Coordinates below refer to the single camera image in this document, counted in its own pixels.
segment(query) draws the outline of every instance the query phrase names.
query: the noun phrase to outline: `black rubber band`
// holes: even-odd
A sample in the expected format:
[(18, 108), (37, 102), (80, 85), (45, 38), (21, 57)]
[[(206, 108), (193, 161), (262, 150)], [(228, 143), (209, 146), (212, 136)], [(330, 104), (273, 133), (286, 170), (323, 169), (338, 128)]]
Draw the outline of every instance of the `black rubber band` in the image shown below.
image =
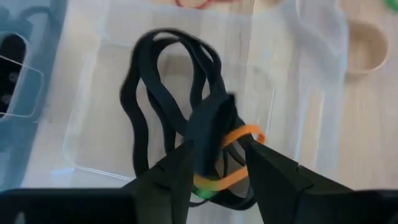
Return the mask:
[[(159, 34), (171, 34), (173, 37), (158, 37)], [(181, 43), (186, 48), (193, 65), (193, 83), (190, 92), (193, 114), (189, 121), (183, 117), (177, 102), (161, 83), (157, 68), (160, 53), (167, 46), (175, 43)], [(230, 111), (227, 111), (230, 110), (227, 106), (231, 103), (226, 102), (234, 100), (234, 98), (228, 96), (226, 92), (221, 77), (221, 60), (216, 51), (200, 39), (177, 29), (152, 30), (137, 41), (132, 51), (130, 68), (120, 95), (122, 107), (134, 129), (132, 160), (137, 177), (149, 169), (147, 158), (149, 131), (136, 96), (140, 79), (147, 88), (150, 105), (162, 123), (166, 153), (168, 154), (175, 149), (175, 136), (176, 133), (179, 133), (185, 138), (184, 141), (194, 141), (194, 171), (203, 176), (218, 177), (214, 168), (214, 161), (220, 151), (217, 147), (220, 146), (223, 136), (244, 125), (244, 123), (237, 116), (237, 112), (230, 113)], [(210, 96), (204, 100), (201, 94), (206, 80), (210, 87)], [(244, 149), (247, 149), (251, 147), (251, 142), (254, 142), (254, 140), (251, 135), (247, 135), (240, 138), (238, 142)], [(239, 164), (245, 165), (244, 159), (237, 150), (233, 146), (228, 146), (223, 150), (223, 177), (227, 175), (228, 170), (227, 152)], [(212, 161), (213, 163), (209, 164), (204, 161)], [(190, 206), (196, 207), (206, 201), (191, 202)], [(210, 201), (234, 210), (245, 210), (255, 204), (251, 187), (246, 198), (238, 197), (227, 189), (219, 192)]]

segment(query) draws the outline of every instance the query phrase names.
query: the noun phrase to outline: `rubber band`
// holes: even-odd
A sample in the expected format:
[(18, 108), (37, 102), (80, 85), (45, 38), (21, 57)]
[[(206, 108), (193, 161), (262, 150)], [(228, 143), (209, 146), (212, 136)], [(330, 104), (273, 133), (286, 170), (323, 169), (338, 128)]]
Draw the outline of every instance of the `rubber band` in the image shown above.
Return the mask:
[[(185, 7), (182, 3), (181, 3), (181, 0), (174, 0), (175, 1), (175, 5), (177, 5), (178, 7)], [(202, 9), (205, 9), (205, 8), (207, 8), (211, 3), (213, 3), (213, 2), (234, 2), (234, 1), (237, 1), (237, 0), (206, 0), (204, 3), (202, 3), (202, 4), (200, 4), (200, 5), (198, 5), (198, 6), (195, 6), (195, 7), (192, 7), (193, 9), (200, 9), (200, 10), (202, 10)]]
[[(259, 126), (253, 124), (247, 124), (230, 132), (224, 138), (222, 147), (223, 148), (226, 147), (227, 145), (231, 144), (238, 138), (247, 134), (258, 134), (257, 141), (261, 144), (264, 144), (266, 141), (266, 135), (261, 131), (261, 128)], [(243, 180), (247, 176), (248, 176), (248, 168), (244, 166), (221, 180), (208, 180), (204, 177), (201, 177), (198, 174), (194, 174), (193, 184), (195, 184), (195, 186), (201, 190), (217, 192), (220, 190), (227, 189), (228, 187)]]
[(214, 197), (216, 194), (218, 194), (218, 192), (210, 191), (210, 190), (200, 189), (197, 191), (197, 196), (202, 199), (210, 199), (210, 198)]
[[(168, 35), (167, 37), (159, 37), (161, 34)], [(196, 109), (193, 109), (194, 112), (192, 116), (196, 114), (196, 118), (189, 118), (188, 120), (184, 117), (174, 97), (162, 84), (157, 67), (153, 66), (154, 62), (158, 62), (159, 55), (164, 51), (164, 49), (167, 46), (176, 43), (181, 43), (186, 49), (188, 49), (188, 53), (192, 59), (193, 70), (195, 71), (190, 91), (190, 105), (192, 108), (203, 110), (203, 112), (198, 115)], [(144, 113), (140, 109), (140, 106), (136, 103), (137, 85), (140, 83), (140, 80), (146, 86), (148, 93), (150, 93), (150, 95), (148, 95), (149, 103), (162, 123), (164, 149), (166, 154), (170, 154), (179, 147), (186, 147), (187, 149), (192, 150), (192, 153), (196, 151), (198, 154), (213, 150), (213, 152), (209, 151), (208, 154), (203, 153), (200, 155), (202, 162), (206, 161), (207, 155), (211, 156), (212, 164), (210, 164), (210, 167), (205, 167), (209, 164), (202, 164), (203, 167), (200, 167), (201, 164), (196, 164), (198, 167), (195, 170), (198, 171), (197, 174), (206, 175), (206, 172), (202, 173), (202, 171), (205, 170), (209, 174), (214, 174), (217, 179), (219, 178), (214, 163), (219, 153), (218, 151), (221, 148), (222, 140), (229, 133), (227, 130), (234, 130), (244, 125), (244, 122), (237, 114), (236, 105), (234, 104), (234, 95), (228, 93), (225, 89), (225, 84), (221, 76), (221, 64), (220, 56), (210, 45), (197, 37), (178, 29), (154, 29), (144, 34), (137, 41), (131, 54), (129, 71), (120, 91), (121, 106), (127, 114), (134, 132), (132, 166), (137, 178), (144, 175), (149, 170), (148, 143), (150, 141), (147, 121)], [(207, 96), (206, 99), (201, 97), (203, 81), (207, 81), (210, 86), (210, 95)], [(225, 114), (228, 116), (222, 117), (223, 113), (229, 113), (229, 109), (232, 114)], [(210, 122), (212, 122), (212, 118), (217, 119), (217, 121), (210, 124)], [(213, 133), (216, 130), (211, 129), (211, 127), (219, 129), (220, 131)], [(182, 135), (187, 142), (184, 141), (181, 145), (175, 147), (175, 137), (177, 133)], [(197, 134), (206, 134), (206, 136), (214, 134), (214, 136), (209, 136), (210, 138), (208, 139), (208, 142), (203, 142), (204, 144), (202, 144), (201, 147), (195, 148), (195, 141), (207, 141), (207, 139), (200, 139), (200, 136), (197, 136)], [(251, 143), (253, 141), (255, 140), (251, 135), (246, 135), (244, 138), (238, 139), (238, 142), (245, 149), (251, 147)], [(220, 178), (224, 178), (227, 175), (226, 171), (228, 171), (228, 160), (226, 160), (225, 157), (228, 154), (230, 154), (231, 157), (241, 166), (245, 165), (244, 159), (239, 155), (234, 147), (231, 147), (228, 150), (224, 149), (224, 160), (222, 161), (224, 165), (224, 173)], [(211, 175), (206, 175), (205, 177), (213, 179)], [(195, 187), (192, 176), (191, 182), (191, 192), (195, 195), (199, 194), (202, 197), (211, 197), (211, 201), (213, 203), (225, 208), (245, 210), (253, 206), (256, 202), (254, 199), (254, 192), (252, 190), (248, 190), (245, 197), (235, 195), (228, 189), (219, 192), (198, 192), (198, 190), (201, 189)], [(190, 202), (189, 206), (197, 207), (207, 201), (209, 200), (204, 200), (199, 203)]]

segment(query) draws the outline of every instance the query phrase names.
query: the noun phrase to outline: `plastic bin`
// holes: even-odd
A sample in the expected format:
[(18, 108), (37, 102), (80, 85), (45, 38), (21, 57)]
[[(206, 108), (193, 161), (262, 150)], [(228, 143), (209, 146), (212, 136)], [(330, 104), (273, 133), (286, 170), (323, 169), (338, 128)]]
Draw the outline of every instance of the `plastic bin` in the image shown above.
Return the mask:
[[(69, 0), (44, 113), (24, 121), (39, 128), (23, 187), (120, 187), (135, 178), (132, 127), (119, 90), (135, 41), (158, 27), (178, 28), (212, 45), (243, 120), (260, 125), (271, 148), (333, 177), (348, 49), (348, 28), (334, 5), (283, 0), (239, 16), (134, 0)], [(188, 116), (188, 54), (181, 46), (167, 48), (159, 70)], [(38, 77), (49, 72), (37, 71)], [(142, 84), (138, 97), (154, 164), (165, 154), (162, 129)], [(242, 223), (253, 214), (250, 222), (260, 223), (256, 210), (242, 215), (206, 204), (190, 210), (189, 223)]]
[(0, 1), (0, 189), (25, 176), (66, 9), (63, 1)]

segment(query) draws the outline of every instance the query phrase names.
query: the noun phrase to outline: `clear plastic container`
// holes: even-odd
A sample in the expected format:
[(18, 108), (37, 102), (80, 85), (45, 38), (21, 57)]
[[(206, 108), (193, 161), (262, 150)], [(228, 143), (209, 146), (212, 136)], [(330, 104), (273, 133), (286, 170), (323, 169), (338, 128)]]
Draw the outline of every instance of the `clear plastic container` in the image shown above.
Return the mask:
[[(333, 177), (348, 46), (345, 19), (334, 5), (283, 0), (264, 12), (239, 16), (134, 0), (69, 0), (22, 186), (120, 187), (135, 178), (133, 130), (119, 90), (136, 40), (158, 27), (178, 28), (212, 45), (242, 119), (260, 125), (271, 148)], [(188, 54), (181, 46), (168, 47), (159, 70), (188, 117)], [(152, 165), (165, 152), (159, 119), (144, 90), (140, 83)], [(210, 203), (189, 216), (189, 223), (261, 222), (257, 207), (243, 215)]]

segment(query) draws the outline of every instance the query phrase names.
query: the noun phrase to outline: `table surface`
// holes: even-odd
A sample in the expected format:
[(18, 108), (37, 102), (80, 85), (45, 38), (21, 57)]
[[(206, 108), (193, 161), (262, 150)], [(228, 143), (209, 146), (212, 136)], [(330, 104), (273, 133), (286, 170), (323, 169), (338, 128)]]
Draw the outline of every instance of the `table surface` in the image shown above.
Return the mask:
[[(153, 1), (162, 4), (174, 3), (174, 0)], [(185, 1), (191, 1), (187, 4), (192, 6), (199, 0)], [(263, 11), (266, 7), (273, 7), (279, 1), (283, 0), (242, 0), (227, 4), (213, 4), (209, 10), (253, 14)], [(375, 23), (387, 34), (389, 40), (398, 39), (398, 14), (388, 10), (382, 0), (340, 1), (341, 8), (348, 17)], [(85, 24), (90, 23), (87, 17), (95, 17), (97, 13), (94, 10), (92, 12), (82, 10), (84, 1), (71, 0), (70, 2), (74, 2), (76, 7), (74, 14), (68, 17), (64, 29), (85, 33)], [(57, 75), (52, 78), (52, 94), (47, 100), (46, 111), (40, 122), (23, 186), (64, 187), (70, 184), (67, 174), (73, 171), (73, 167), (65, 162), (65, 154), (59, 149), (64, 147), (65, 132), (79, 86), (78, 76), (81, 73), (81, 67), (84, 66), (82, 62), (85, 61), (83, 56), (76, 52), (89, 49), (90, 43), (95, 41), (96, 37), (75, 36), (72, 32), (65, 34), (61, 41), (61, 44), (68, 47), (63, 48), (57, 56), (59, 63), (55, 64), (53, 71)], [(398, 103), (396, 102), (398, 76), (394, 73), (398, 71), (398, 63), (394, 63), (394, 59), (398, 59), (398, 46), (390, 41), (389, 58), (382, 68), (359, 79), (347, 80), (345, 83), (344, 113), (338, 146), (340, 152), (338, 173), (335, 178), (348, 187), (398, 189), (398, 163), (396, 162), (398, 158), (396, 149), (398, 144)], [(114, 152), (111, 152), (109, 150), (109, 154), (93, 155), (97, 161), (102, 161), (102, 158), (109, 161), (108, 157), (114, 156)], [(130, 157), (127, 157), (126, 161), (131, 164)], [(102, 184), (106, 176), (101, 180), (96, 180), (93, 177), (87, 178), (84, 173), (78, 175), (80, 180), (86, 180), (84, 183), (78, 183), (79, 186), (104, 186)], [(109, 178), (106, 186), (119, 187), (125, 183), (125, 180), (115, 182), (115, 179)], [(262, 223), (257, 207), (245, 213), (234, 213), (212, 206), (210, 203), (190, 210), (190, 220), (195, 221), (190, 223)]]
[[(174, 3), (174, 0), (153, 1), (161, 4)], [(264, 10), (266, 7), (273, 7), (279, 1), (235, 1), (227, 4), (213, 4), (209, 10), (234, 14), (253, 14)], [(348, 17), (378, 25), (387, 34), (389, 40), (398, 38), (398, 14), (388, 10), (382, 0), (340, 1), (340, 6)], [(192, 6), (198, 0), (185, 0), (184, 2), (188, 6)], [(68, 43), (72, 45), (75, 43), (72, 36)], [(398, 188), (398, 163), (396, 162), (398, 158), (398, 150), (396, 149), (396, 145), (398, 145), (398, 103), (396, 102), (398, 98), (398, 76), (395, 76), (394, 73), (398, 70), (398, 63), (394, 63), (394, 59), (398, 59), (398, 46), (393, 41), (390, 41), (389, 44), (390, 54), (382, 68), (359, 79), (347, 80), (345, 83), (344, 113), (340, 130), (340, 153), (336, 180), (354, 189)], [(76, 57), (76, 55), (70, 54), (66, 50), (58, 60)], [(71, 83), (71, 81), (62, 80), (63, 77), (78, 74), (78, 71), (73, 70), (74, 67), (77, 66), (65, 64), (56, 68), (56, 71), (60, 74), (65, 73), (67, 69), (69, 70), (65, 76), (57, 75), (60, 80), (58, 81), (59, 86), (53, 87), (54, 95), (57, 92), (66, 91), (66, 88), (70, 92), (76, 91), (70, 89), (77, 88), (77, 83), (65, 85), (65, 82)], [(62, 105), (59, 102), (52, 101), (51, 98), (47, 103), (47, 106), (51, 104), (56, 106), (53, 106), (54, 109), (51, 112), (45, 114), (45, 119), (40, 124), (38, 136), (45, 136), (45, 138), (37, 138), (35, 141), (27, 176), (24, 180), (24, 184), (29, 187), (53, 185), (52, 180), (44, 180), (40, 173), (47, 172), (46, 169), (48, 169), (50, 162), (57, 165), (58, 160), (64, 160), (52, 149), (62, 147), (66, 124), (71, 113), (70, 108), (75, 95), (71, 95), (69, 100), (67, 100), (69, 96), (63, 97), (65, 101)], [(52, 161), (42, 162), (43, 154), (52, 156)]]

